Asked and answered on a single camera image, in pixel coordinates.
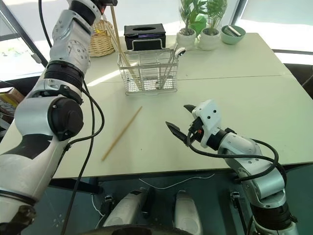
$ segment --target potted plant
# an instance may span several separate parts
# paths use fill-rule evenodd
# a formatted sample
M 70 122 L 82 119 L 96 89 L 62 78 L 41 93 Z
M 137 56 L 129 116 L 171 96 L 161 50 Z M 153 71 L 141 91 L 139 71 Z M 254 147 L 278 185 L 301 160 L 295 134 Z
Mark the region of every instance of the potted plant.
M 205 1 L 208 28 L 201 31 L 198 47 L 202 50 L 214 50 L 220 43 L 218 26 L 227 8 L 227 0 Z
M 204 12 L 205 2 L 201 0 L 180 0 L 181 7 L 179 8 L 180 16 L 185 23 L 185 28 L 182 28 L 177 33 L 177 43 L 190 50 L 194 47 L 196 36 L 200 34 L 202 29 L 206 27 L 206 19 L 199 15 Z

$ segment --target green bowl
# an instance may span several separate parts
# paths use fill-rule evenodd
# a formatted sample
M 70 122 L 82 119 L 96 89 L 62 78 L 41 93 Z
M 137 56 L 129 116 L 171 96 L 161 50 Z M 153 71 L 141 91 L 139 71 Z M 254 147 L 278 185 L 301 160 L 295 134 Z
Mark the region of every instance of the green bowl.
M 243 28 L 240 28 L 239 26 L 236 25 L 232 25 L 232 27 L 237 30 L 241 36 L 240 37 L 234 37 L 234 36 L 229 36 L 227 34 L 224 33 L 224 29 L 227 27 L 227 25 L 222 27 L 221 30 L 221 40 L 223 43 L 226 44 L 236 44 L 238 43 L 246 34 L 245 30 Z

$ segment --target metal utensil holder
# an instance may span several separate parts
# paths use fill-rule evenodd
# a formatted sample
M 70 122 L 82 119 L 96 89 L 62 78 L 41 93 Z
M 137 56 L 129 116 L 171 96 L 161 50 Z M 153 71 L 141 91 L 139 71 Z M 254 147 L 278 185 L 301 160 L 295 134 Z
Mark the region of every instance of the metal utensil holder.
M 124 52 L 131 66 L 121 56 L 118 66 L 126 94 L 158 94 L 175 92 L 178 58 L 173 49 Z

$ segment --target white cable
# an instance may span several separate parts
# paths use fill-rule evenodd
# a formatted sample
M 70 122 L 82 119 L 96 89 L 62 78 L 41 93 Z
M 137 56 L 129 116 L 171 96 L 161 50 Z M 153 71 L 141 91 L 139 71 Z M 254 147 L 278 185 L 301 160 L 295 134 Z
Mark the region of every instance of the white cable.
M 3 113 L 3 112 L 0 112 L 0 114 L 5 115 L 5 116 L 8 116 L 8 117 L 13 117 L 13 118 L 14 118 L 14 115 L 5 114 L 5 113 Z
M 301 86 L 304 87 L 310 80 L 313 78 L 313 75 L 309 77 Z
M 93 202 L 93 194 L 91 195 L 91 201 L 92 201 L 92 205 L 93 205 L 94 209 L 95 209 L 97 212 L 99 212 L 99 214 L 100 214 L 102 217 L 104 217 L 104 215 L 101 213 L 101 211 L 98 210 L 97 207 L 94 205 L 94 202 Z
M 101 217 L 101 219 L 99 219 L 99 221 L 98 221 L 96 227 L 94 227 L 94 229 L 97 229 L 97 228 L 98 228 L 98 226 L 99 226 L 99 224 L 100 224 L 100 221 L 104 218 L 104 216 L 106 216 L 106 215 L 104 214 L 104 215 Z
M 151 186 L 151 187 L 153 187 L 153 188 L 155 188 L 155 189 L 168 189 L 168 188 L 174 187 L 174 186 L 176 186 L 176 185 L 182 184 L 182 183 L 184 183 L 184 182 L 186 182 L 186 181 L 188 181 L 188 180 L 193 180 L 193 179 L 209 179 L 209 178 L 211 178 L 211 177 L 214 176 L 214 175 L 215 175 L 215 174 L 210 175 L 209 177 L 194 176 L 194 177 L 188 178 L 188 179 L 186 179 L 186 180 L 180 181 L 180 182 L 178 182 L 178 183 L 176 183 L 176 184 L 173 184 L 173 185 L 170 185 L 170 186 L 167 186 L 167 187 L 164 187 L 164 188 L 158 188 L 158 187 L 155 187 L 155 186 L 153 186 L 153 185 L 150 185 L 149 183 L 145 182 L 145 181 L 142 180 L 142 179 L 139 179 L 139 180 L 140 180 L 141 182 L 145 183 L 146 185 L 149 185 L 149 186 Z

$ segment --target floor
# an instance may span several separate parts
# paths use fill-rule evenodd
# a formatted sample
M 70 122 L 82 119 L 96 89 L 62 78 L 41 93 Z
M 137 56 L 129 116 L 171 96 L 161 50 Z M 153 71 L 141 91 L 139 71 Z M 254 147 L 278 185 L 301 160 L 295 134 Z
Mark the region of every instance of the floor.
M 313 66 L 295 64 L 285 64 L 285 66 L 313 99 Z
M 298 218 L 299 234 L 309 235 L 313 230 L 311 214 L 313 208 L 313 165 L 304 166 L 288 172 L 286 188 L 291 212 Z M 197 174 L 210 176 L 211 173 Z M 195 175 L 147 178 L 146 182 L 164 187 Z M 156 199 L 150 218 L 141 220 L 146 224 L 172 225 L 172 203 L 175 194 L 184 189 L 193 197 L 201 217 L 205 235 L 243 235 L 238 212 L 229 200 L 229 192 L 237 190 L 242 194 L 240 185 L 232 183 L 234 174 L 218 173 L 210 179 L 194 179 L 165 190 L 155 190 Z M 94 196 L 97 208 L 105 195 L 113 194 L 119 201 L 133 189 L 147 186 L 138 179 L 102 182 L 105 189 L 101 195 Z M 22 235 L 55 235 L 62 228 L 64 214 L 71 192 L 58 188 L 48 188 L 43 199 L 36 205 L 38 216 L 34 224 L 22 232 Z M 67 234 L 77 234 L 94 229 L 100 215 L 92 206 L 91 195 L 78 193 L 67 227 Z

